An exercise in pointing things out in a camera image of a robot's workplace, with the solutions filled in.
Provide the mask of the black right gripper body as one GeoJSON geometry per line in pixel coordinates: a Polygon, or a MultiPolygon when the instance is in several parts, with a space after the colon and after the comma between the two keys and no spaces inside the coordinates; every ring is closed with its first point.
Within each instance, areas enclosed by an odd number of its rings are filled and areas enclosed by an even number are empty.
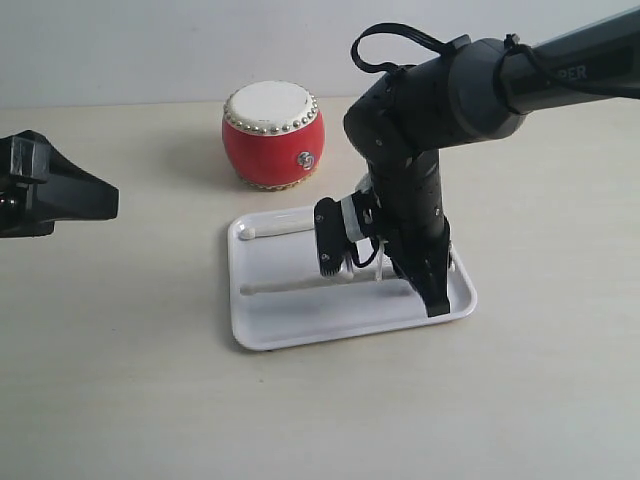
{"type": "Polygon", "coordinates": [[[373,224],[385,254],[403,280],[445,280],[450,266],[450,225],[441,199],[384,205],[373,202],[373,224]]]}

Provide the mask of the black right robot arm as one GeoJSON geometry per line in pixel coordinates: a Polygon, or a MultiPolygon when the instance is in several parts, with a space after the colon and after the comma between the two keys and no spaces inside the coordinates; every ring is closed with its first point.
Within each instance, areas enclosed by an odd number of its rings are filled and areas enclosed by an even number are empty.
{"type": "Polygon", "coordinates": [[[348,109],[344,131],[368,167],[351,197],[362,230],[421,297],[447,314],[451,228],[444,213],[441,150],[513,135],[536,111],[639,96],[639,12],[613,15],[537,45],[515,34],[440,41],[401,23],[368,35],[406,38],[432,51],[421,64],[354,64],[377,81],[348,109]]]}

